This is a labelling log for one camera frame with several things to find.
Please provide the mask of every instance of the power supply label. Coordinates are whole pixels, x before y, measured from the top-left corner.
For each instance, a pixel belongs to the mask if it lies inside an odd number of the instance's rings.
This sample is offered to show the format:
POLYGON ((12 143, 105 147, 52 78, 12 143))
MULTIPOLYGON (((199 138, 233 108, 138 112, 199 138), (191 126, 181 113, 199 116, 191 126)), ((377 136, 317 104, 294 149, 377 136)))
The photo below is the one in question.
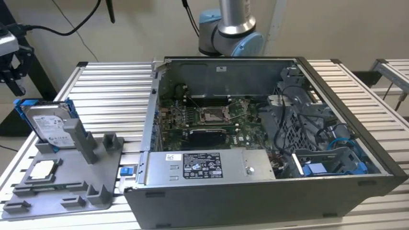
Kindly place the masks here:
POLYGON ((222 178, 219 153, 185 153, 183 178, 222 178))

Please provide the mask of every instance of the blue cable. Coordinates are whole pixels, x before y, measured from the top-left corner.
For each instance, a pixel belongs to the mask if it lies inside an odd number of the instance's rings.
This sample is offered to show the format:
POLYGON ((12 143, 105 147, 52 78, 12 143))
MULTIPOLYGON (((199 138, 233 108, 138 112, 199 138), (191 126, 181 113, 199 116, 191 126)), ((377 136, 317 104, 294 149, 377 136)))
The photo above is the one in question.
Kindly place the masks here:
POLYGON ((347 141, 347 142, 355 147, 355 149, 357 149, 357 151, 358 151, 358 153, 359 153, 358 158, 361 158, 361 156, 362 156, 361 150, 359 150, 358 146, 355 145, 355 143, 354 143, 351 140, 349 140, 347 138, 337 138, 335 140, 333 140, 333 141, 330 142, 330 144, 327 145, 326 150, 330 150, 331 146, 334 145, 334 143, 335 143, 337 141, 347 141))

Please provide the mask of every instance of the aluminum extrusion table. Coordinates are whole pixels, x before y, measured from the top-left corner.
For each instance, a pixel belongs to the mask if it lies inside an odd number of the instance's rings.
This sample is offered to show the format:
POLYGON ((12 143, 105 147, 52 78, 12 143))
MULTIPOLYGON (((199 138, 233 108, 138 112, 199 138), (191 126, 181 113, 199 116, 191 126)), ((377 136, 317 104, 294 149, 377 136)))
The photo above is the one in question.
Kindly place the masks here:
MULTIPOLYGON (((313 68, 409 174, 409 124, 358 78, 338 62, 310 60, 313 68)), ((138 149, 150 93, 151 63, 81 63, 64 85, 56 101, 73 99, 84 127, 98 137, 113 131, 125 138, 120 167, 138 163, 138 149)), ((0 212, 12 197, 13 186, 37 153, 36 137, 28 137, 0 178, 0 212)), ((106 210, 8 222, 0 229, 138 229, 120 191, 134 177, 116 183, 116 198, 106 210)), ((409 229, 409 181, 386 196, 366 199, 342 218, 269 224, 214 227, 211 230, 386 230, 409 229)))

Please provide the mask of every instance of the white sticker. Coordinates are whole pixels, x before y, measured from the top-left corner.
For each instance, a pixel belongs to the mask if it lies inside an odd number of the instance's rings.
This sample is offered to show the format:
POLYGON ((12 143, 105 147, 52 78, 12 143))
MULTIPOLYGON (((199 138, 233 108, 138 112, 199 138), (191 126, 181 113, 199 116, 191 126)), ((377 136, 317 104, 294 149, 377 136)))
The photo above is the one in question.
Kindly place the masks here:
POLYGON ((225 71, 227 71, 226 66, 217 66, 215 67, 215 72, 225 72, 225 71))
POLYGON ((166 154, 166 161, 181 161, 181 154, 166 154))
POLYGON ((48 115, 33 116, 32 118, 49 144, 57 147, 74 145, 69 134, 62 130, 64 121, 60 117, 48 115))

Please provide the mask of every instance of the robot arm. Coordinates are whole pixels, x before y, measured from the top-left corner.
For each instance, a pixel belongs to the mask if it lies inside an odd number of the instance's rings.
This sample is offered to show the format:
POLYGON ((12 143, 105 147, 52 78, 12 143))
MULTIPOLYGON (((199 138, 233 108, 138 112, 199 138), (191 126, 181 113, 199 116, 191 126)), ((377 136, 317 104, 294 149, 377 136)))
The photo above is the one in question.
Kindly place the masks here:
POLYGON ((198 19, 198 51, 206 56, 257 56, 263 38, 255 32, 249 0, 219 0, 219 9, 198 19))

